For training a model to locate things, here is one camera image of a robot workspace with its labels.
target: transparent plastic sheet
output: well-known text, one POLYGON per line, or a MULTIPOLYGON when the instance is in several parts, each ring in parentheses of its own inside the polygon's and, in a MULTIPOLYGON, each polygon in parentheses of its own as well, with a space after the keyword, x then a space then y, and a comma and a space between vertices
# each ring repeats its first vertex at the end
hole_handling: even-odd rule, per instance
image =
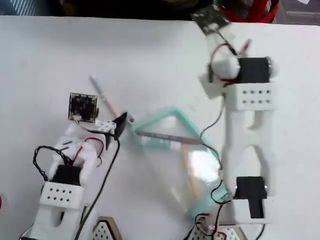
MULTIPOLYGON (((134 124, 131 133, 142 147, 154 174, 184 214, 194 219, 214 203, 211 191, 220 183, 220 165, 214 152, 203 145, 137 136, 135 130, 199 138, 199 130, 181 110, 168 108, 134 124)), ((214 199, 219 201, 226 193, 221 186, 214 192, 214 199)))

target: red wire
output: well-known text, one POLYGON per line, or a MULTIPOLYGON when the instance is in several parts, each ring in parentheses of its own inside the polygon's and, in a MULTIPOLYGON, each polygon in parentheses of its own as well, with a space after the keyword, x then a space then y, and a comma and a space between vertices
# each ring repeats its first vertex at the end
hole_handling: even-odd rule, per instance
POLYGON ((213 233, 212 233, 213 235, 215 235, 216 232, 218 231, 219 215, 220 215, 221 209, 225 204, 227 204, 229 202, 231 202, 231 201, 224 201, 219 206, 218 212, 217 212, 216 217, 215 217, 214 230, 213 230, 213 233))
MULTIPOLYGON (((216 53, 218 52, 218 50, 221 48, 221 47, 223 47, 223 46, 229 46, 229 44, 228 43, 222 43, 222 44, 220 44, 220 45, 218 45, 215 49, 214 49, 214 51, 212 52, 212 54, 211 54, 211 58, 210 58, 210 64, 212 64, 212 62, 213 62, 213 60, 214 60, 214 56, 216 55, 216 53)), ((234 84, 235 82, 234 81, 232 81, 232 80, 230 80, 230 79, 222 79, 222 78, 219 78, 219 80, 221 81, 221 82, 223 82, 223 83, 228 83, 228 84, 234 84)))
MULTIPOLYGON (((98 155, 98 158, 100 158, 101 154, 103 153, 104 151, 104 148, 105 148, 105 144, 104 142, 100 139, 100 138, 97 138, 97 137, 93 137, 93 136, 90 136, 90 137, 87 137, 83 142, 86 142, 87 140, 97 140, 99 141, 100 143, 102 143, 102 147, 101 147, 101 150, 100 150, 100 153, 98 155)), ((72 161, 72 164, 75 162, 76 158, 78 157, 80 151, 82 150, 82 144, 81 144, 81 147, 79 147, 78 151, 76 152, 75 156, 74 156, 74 159, 72 161)))

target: wire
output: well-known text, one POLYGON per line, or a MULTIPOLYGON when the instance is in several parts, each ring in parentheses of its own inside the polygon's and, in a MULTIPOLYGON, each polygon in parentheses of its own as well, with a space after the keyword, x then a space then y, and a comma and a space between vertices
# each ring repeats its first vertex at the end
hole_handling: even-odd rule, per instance
POLYGON ((222 182, 223 182, 223 180, 220 180, 219 185, 218 185, 216 188, 214 188, 214 189, 211 191, 211 194, 210 194, 212 200, 213 200, 216 204, 223 204, 223 202, 216 201, 216 200, 214 199, 214 197, 212 196, 212 194, 214 193, 214 191, 216 191, 218 188, 220 188, 222 182))
MULTIPOLYGON (((105 148, 105 144, 104 144, 104 141, 102 141, 100 138, 98 137, 93 137, 93 136, 90 136, 90 137, 87 137, 83 142, 86 142, 87 140, 97 140, 101 143, 102 147, 101 147, 101 150, 98 154, 98 157, 97 158, 100 158, 101 157, 101 154, 103 153, 104 151, 104 148, 105 148)), ((76 152, 76 154, 74 155, 74 158, 72 160, 72 164, 75 162, 76 158, 78 157, 79 153, 81 152, 82 150, 82 145, 79 147, 78 151, 76 152)))
POLYGON ((38 153, 39 153, 39 150, 40 149, 49 149, 51 151, 54 151, 56 152, 63 160, 64 164, 65 165, 70 165, 71 164, 71 159, 66 156, 62 151, 60 151, 59 149, 56 149, 52 146, 45 146, 45 145, 42 145, 42 146, 38 146, 35 150, 34 150, 34 155, 33 155, 33 165, 36 167, 36 169, 39 171, 39 173, 41 174, 41 176, 43 177, 44 181, 49 181, 49 178, 46 174, 45 171, 43 171, 40 166, 38 165, 37 163, 37 156, 38 156, 38 153))
MULTIPOLYGON (((234 49, 229 43, 222 43, 222 44, 218 45, 218 46, 214 49, 214 51, 212 52, 211 57, 210 57, 210 62, 209 62, 209 64, 208 64, 209 83, 213 83, 213 82, 214 82, 213 77, 214 77, 214 74, 215 74, 215 73, 214 73, 214 70, 212 69, 212 62, 213 62, 213 60, 214 60, 214 56, 216 55, 216 53, 218 52, 218 50, 219 50, 221 47, 223 47, 223 46, 227 46, 227 47, 229 48, 229 50, 232 52, 232 54, 233 54, 233 51, 235 51, 235 49, 234 49)), ((220 80, 221 82, 229 83, 229 84, 234 84, 234 83, 235 83, 235 81, 232 81, 232 80, 230 80, 230 79, 222 79, 222 78, 219 78, 219 80, 220 80)))
MULTIPOLYGON (((108 134, 109 136, 111 136, 111 137, 113 137, 113 138, 115 137, 115 135, 113 135, 113 134, 111 134, 111 133, 103 133, 103 134, 108 134)), ((86 214, 85 217, 83 218, 83 221, 80 223, 79 229, 78 229, 78 231, 77 231, 77 233, 76 233, 76 235, 75 235, 74 240, 78 240, 78 239, 79 239, 79 236, 80 236, 80 234, 81 234, 81 231, 82 231, 82 229, 83 229, 83 227, 84 227, 84 225, 85 225, 85 223, 86 223, 86 221, 87 221, 87 219, 88 219, 91 211, 93 210, 94 206, 96 205, 96 203, 97 203, 97 201, 98 201, 98 199, 99 199, 99 197, 100 197, 100 195, 101 195, 101 193, 102 193, 102 191, 103 191, 103 189, 104 189, 104 186, 105 186, 105 184, 106 184, 106 181, 107 181, 107 178, 108 178, 109 173, 110 173, 110 171, 111 171, 111 168, 112 168, 112 166, 113 166, 114 163, 115 163, 115 160, 116 160, 116 158, 117 158, 117 155, 118 155, 118 152, 119 152, 119 149, 120 149, 120 141, 119 141, 119 139, 116 138, 115 141, 117 142, 117 148, 116 148, 115 154, 114 154, 114 156, 113 156, 113 159, 112 159, 112 161, 111 161, 111 163, 110 163, 110 166, 109 166, 108 170, 106 171, 106 174, 105 174, 105 176, 104 176, 104 179, 103 179, 103 181, 102 181, 102 184, 101 184, 101 187, 100 187, 100 190, 99 190, 98 194, 96 195, 96 197, 95 197, 95 199, 94 199, 91 207, 89 208, 87 214, 86 214)))
POLYGON ((216 232, 218 231, 218 225, 219 225, 219 216, 220 216, 220 212, 221 212, 221 209, 222 207, 227 204, 227 203, 230 203, 231 201, 224 201, 222 204, 220 204, 219 206, 219 209, 218 209, 218 212, 216 214, 216 217, 215 217, 215 223, 214 223, 214 229, 213 229, 213 235, 216 234, 216 232))
POLYGON ((207 147, 208 149, 210 149, 211 151, 213 151, 213 152, 215 153, 216 159, 218 160, 219 165, 220 165, 220 169, 222 170, 222 169, 223 169, 223 166, 222 166, 222 163, 221 163, 221 160, 220 160, 220 156, 219 156, 218 151, 215 150, 212 146, 209 146, 209 145, 207 145, 207 144, 205 144, 205 143, 202 143, 201 145, 207 147))
POLYGON ((101 159, 101 157, 98 157, 98 159, 100 159, 100 163, 96 166, 97 168, 102 165, 102 159, 101 159))
POLYGON ((237 56, 238 53, 235 50, 235 48, 229 43, 229 41, 221 34, 221 32, 219 30, 215 30, 215 32, 222 38, 222 40, 224 41, 224 44, 226 44, 230 50, 230 52, 234 55, 237 56))
POLYGON ((201 224, 201 222, 198 222, 201 218, 204 218, 206 219, 205 217, 208 217, 209 216, 209 213, 199 213, 197 216, 195 216, 194 218, 194 225, 196 227, 196 229, 201 232, 203 235, 207 236, 207 237, 210 237, 212 235, 212 233, 206 233, 204 231, 202 231, 201 228, 198 227, 198 224, 201 224))
POLYGON ((222 117, 222 113, 224 112, 225 104, 226 104, 226 97, 225 97, 225 95, 222 95, 221 107, 220 107, 219 115, 218 115, 218 117, 215 119, 215 121, 212 124, 210 124, 209 126, 207 126, 205 129, 203 129, 201 131, 200 139, 203 137, 205 131, 207 131, 209 128, 213 127, 214 125, 216 125, 219 122, 219 120, 222 117))
POLYGON ((262 236, 262 234, 264 233, 265 231, 265 227, 266 225, 265 224, 262 224, 262 228, 261 228, 261 231, 259 232, 258 236, 255 238, 255 240, 259 240, 262 236))
POLYGON ((30 227, 28 227, 23 233, 21 233, 20 237, 18 238, 18 240, 21 240, 21 238, 23 237, 24 234, 26 234, 26 232, 28 232, 28 230, 33 226, 34 224, 32 223, 30 227))

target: white 3d-printed bracket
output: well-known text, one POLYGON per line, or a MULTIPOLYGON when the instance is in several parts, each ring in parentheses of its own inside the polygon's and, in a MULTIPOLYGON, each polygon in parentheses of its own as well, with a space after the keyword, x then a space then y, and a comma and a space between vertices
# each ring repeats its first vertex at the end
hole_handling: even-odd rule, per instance
POLYGON ((235 223, 270 223, 268 209, 275 195, 275 157, 272 152, 272 119, 275 108, 274 83, 242 83, 226 87, 225 145, 222 150, 223 181, 234 196, 237 177, 234 169, 241 165, 244 150, 253 146, 260 161, 260 176, 266 185, 263 199, 265 218, 251 219, 248 200, 232 200, 235 223), (255 112, 254 124, 245 127, 246 111, 255 112))

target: black wire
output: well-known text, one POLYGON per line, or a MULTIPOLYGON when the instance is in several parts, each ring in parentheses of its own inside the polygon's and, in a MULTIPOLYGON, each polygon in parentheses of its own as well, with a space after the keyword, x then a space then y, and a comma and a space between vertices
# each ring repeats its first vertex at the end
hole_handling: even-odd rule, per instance
POLYGON ((209 214, 207 214, 207 213, 199 213, 199 214, 198 214, 197 216, 195 216, 195 218, 194 218, 194 225, 195 225, 196 229, 197 229, 199 232, 201 232, 203 235, 205 235, 205 236, 207 236, 207 237, 210 237, 210 236, 212 235, 212 233, 211 233, 211 234, 205 233, 204 231, 202 231, 202 230, 198 227, 198 224, 200 224, 200 222, 198 222, 198 217, 199 217, 199 216, 203 216, 203 218, 204 218, 204 216, 205 216, 205 217, 208 217, 209 214))
POLYGON ((23 237, 23 235, 28 232, 28 230, 33 226, 34 224, 32 223, 31 226, 29 226, 23 233, 21 233, 20 237, 18 238, 18 240, 21 240, 21 238, 23 237))
POLYGON ((215 30, 215 32, 222 38, 222 40, 228 45, 228 48, 230 50, 230 52, 234 55, 234 56, 238 56, 237 51, 235 50, 235 48, 229 43, 229 41, 221 34, 221 32, 219 30, 215 30))
POLYGON ((218 188, 220 188, 222 182, 223 182, 223 180, 220 180, 219 185, 218 185, 217 187, 215 187, 215 188, 211 191, 211 194, 210 194, 212 200, 213 200, 216 204, 223 204, 223 202, 219 202, 219 201, 215 200, 214 197, 212 196, 212 194, 214 193, 214 191, 216 191, 218 188))
POLYGON ((64 164, 65 165, 70 165, 71 164, 71 159, 66 156, 62 151, 60 151, 59 149, 56 149, 52 146, 45 146, 45 145, 42 145, 42 146, 38 146, 35 150, 34 150, 34 155, 33 155, 33 165, 36 167, 36 169, 39 171, 39 173, 41 174, 41 176, 43 177, 43 179, 45 181, 49 181, 49 178, 46 174, 45 171, 43 171, 41 169, 41 167, 38 165, 37 163, 37 156, 38 156, 38 153, 39 153, 39 150, 40 149, 49 149, 51 151, 54 151, 56 152, 63 160, 64 164))
POLYGON ((219 209, 218 209, 218 212, 217 212, 216 217, 215 217, 214 230, 213 230, 213 233, 212 233, 213 236, 214 236, 214 235, 217 233, 217 231, 218 231, 218 222, 219 222, 219 216, 220 216, 221 209, 222 209, 222 207, 223 207, 225 204, 230 203, 230 202, 231 202, 231 201, 229 200, 229 201, 224 201, 223 203, 220 204, 219 209))
POLYGON ((200 139, 203 137, 205 131, 207 131, 209 128, 213 127, 214 125, 217 124, 217 122, 219 122, 219 120, 221 119, 222 117, 222 113, 224 112, 224 108, 225 108, 225 104, 226 104, 226 97, 225 95, 223 94, 222 95, 222 100, 221 100, 221 107, 220 107, 220 111, 219 111, 219 115, 218 117, 216 118, 216 120, 210 124, 209 126, 207 126, 205 129, 203 129, 200 133, 200 139))
MULTIPOLYGON (((203 129, 200 133, 200 139, 202 139, 203 135, 205 134, 205 132, 209 129, 209 128, 212 128, 214 125, 217 124, 217 122, 219 122, 219 120, 221 119, 222 117, 222 114, 224 112, 224 108, 225 108, 225 104, 226 104, 226 96, 223 94, 222 95, 222 100, 221 100, 221 107, 220 107, 220 111, 219 111, 219 115, 218 117, 216 118, 216 120, 210 124, 209 126, 207 126, 205 129, 203 129)), ((222 170, 223 169, 223 166, 222 166, 222 163, 221 163, 221 160, 220 160, 220 156, 219 156, 219 153, 217 150, 215 150, 212 146, 209 146, 205 143, 202 143, 203 146, 207 147, 208 149, 212 150, 215 154, 216 154, 216 159, 218 160, 219 162, 219 165, 220 165, 220 169, 222 170)))
POLYGON ((213 151, 215 154, 216 154, 216 159, 218 160, 219 162, 219 165, 220 165, 220 169, 222 170, 223 169, 223 166, 222 166, 222 163, 221 163, 221 160, 220 160, 220 156, 219 156, 219 153, 217 150, 215 150, 212 146, 209 146, 205 143, 202 143, 201 145, 207 147, 208 149, 210 149, 211 151, 213 151))
POLYGON ((261 231, 260 231, 260 233, 258 234, 258 236, 255 238, 255 240, 259 240, 259 239, 261 238, 262 234, 263 234, 264 231, 265 231, 265 227, 266 227, 266 225, 265 225, 265 224, 262 224, 261 231))
MULTIPOLYGON (((113 137, 113 138, 115 137, 115 135, 113 135, 113 134, 111 134, 111 133, 107 133, 107 135, 109 135, 109 136, 111 136, 111 137, 113 137)), ((108 170, 107 170, 107 172, 106 172, 106 174, 105 174, 105 176, 104 176, 104 179, 103 179, 103 182, 102 182, 102 184, 101 184, 101 187, 100 187, 100 190, 99 190, 98 194, 96 195, 96 197, 95 197, 95 199, 94 199, 91 207, 89 208, 87 214, 86 214, 85 217, 83 218, 83 221, 80 223, 79 229, 78 229, 78 231, 77 231, 77 233, 76 233, 76 235, 75 235, 74 240, 78 240, 78 239, 79 239, 79 236, 80 236, 80 234, 81 234, 81 231, 82 231, 82 229, 83 229, 83 227, 84 227, 84 225, 85 225, 85 223, 86 223, 86 221, 87 221, 87 219, 88 219, 91 211, 93 210, 94 206, 96 205, 96 203, 97 203, 97 201, 98 201, 98 199, 99 199, 99 197, 100 197, 100 195, 101 195, 101 193, 102 193, 102 191, 103 191, 103 189, 104 189, 104 186, 105 186, 105 184, 106 184, 106 181, 107 181, 107 178, 108 178, 109 173, 110 173, 110 171, 111 171, 111 168, 112 168, 112 166, 113 166, 114 163, 115 163, 115 160, 116 160, 116 158, 117 158, 117 155, 118 155, 118 152, 119 152, 119 149, 120 149, 120 141, 119 141, 119 139, 115 139, 115 141, 117 142, 117 148, 116 148, 115 154, 114 154, 114 156, 113 156, 113 159, 112 159, 112 161, 111 161, 111 163, 110 163, 110 166, 109 166, 109 168, 108 168, 108 170)))

